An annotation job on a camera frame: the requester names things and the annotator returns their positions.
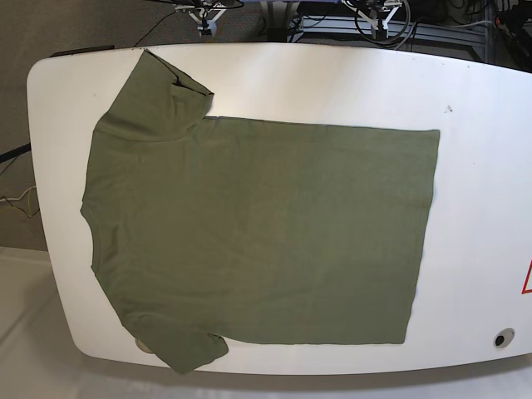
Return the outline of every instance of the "t-shirt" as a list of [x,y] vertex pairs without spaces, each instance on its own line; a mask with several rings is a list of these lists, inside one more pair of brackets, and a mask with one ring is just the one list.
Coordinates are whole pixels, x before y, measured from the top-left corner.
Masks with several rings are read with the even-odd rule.
[[224,337],[403,343],[439,132],[208,117],[213,96],[144,52],[94,130],[81,213],[123,326],[177,372]]

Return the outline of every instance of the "table surface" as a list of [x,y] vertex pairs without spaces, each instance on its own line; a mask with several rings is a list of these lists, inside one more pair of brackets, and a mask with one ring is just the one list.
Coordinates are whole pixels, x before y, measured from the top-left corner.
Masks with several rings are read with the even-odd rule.
[[[165,364],[121,326],[91,271],[81,216],[92,130],[141,49],[38,62],[27,80],[32,156],[52,267],[84,353]],[[288,44],[152,47],[215,93],[210,116],[439,129],[435,196],[402,345],[254,345],[200,370],[258,374],[390,372],[532,352],[532,76],[408,52]],[[515,330],[504,349],[496,334]]]

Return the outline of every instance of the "gray floor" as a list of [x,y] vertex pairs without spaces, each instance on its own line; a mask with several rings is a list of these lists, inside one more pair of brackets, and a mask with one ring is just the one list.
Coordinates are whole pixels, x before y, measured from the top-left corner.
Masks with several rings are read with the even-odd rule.
[[[27,126],[26,77],[31,66],[54,52],[83,47],[115,45],[132,47],[171,6],[143,0],[17,0],[0,3],[0,153],[29,141]],[[214,42],[263,42],[258,36],[263,19],[257,3],[226,13],[223,27]],[[195,23],[178,13],[167,18],[142,46],[173,43],[212,42],[201,39]],[[334,42],[307,39],[340,46],[365,46],[363,42]],[[497,63],[512,67],[504,50],[498,47]],[[414,52],[470,60],[465,51],[414,46]],[[0,172],[6,164],[0,165]],[[0,177],[0,196],[18,197],[34,185],[30,154],[20,158]],[[35,193],[30,198],[37,209]],[[19,203],[28,208],[27,198]],[[22,212],[0,204],[0,246],[46,249],[40,215],[27,218]]]

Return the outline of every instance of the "round hole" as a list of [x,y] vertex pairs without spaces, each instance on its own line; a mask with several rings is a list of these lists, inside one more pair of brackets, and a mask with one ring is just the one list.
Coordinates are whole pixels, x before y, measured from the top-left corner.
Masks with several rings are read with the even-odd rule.
[[497,335],[495,335],[495,340],[493,341],[493,344],[496,348],[502,349],[503,347],[507,347],[510,345],[512,340],[515,337],[515,331],[513,328],[506,328],[499,332]]
[[495,346],[499,347],[503,343],[505,343],[505,338],[502,335],[497,336],[497,338],[495,339]]

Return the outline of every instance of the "red warning label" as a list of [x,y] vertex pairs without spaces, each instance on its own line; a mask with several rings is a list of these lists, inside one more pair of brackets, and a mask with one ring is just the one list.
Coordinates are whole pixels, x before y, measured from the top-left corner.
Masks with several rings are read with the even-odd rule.
[[530,272],[532,272],[532,262],[530,262],[529,272],[526,274],[525,285],[523,286],[522,293],[532,293],[532,278],[530,278]]

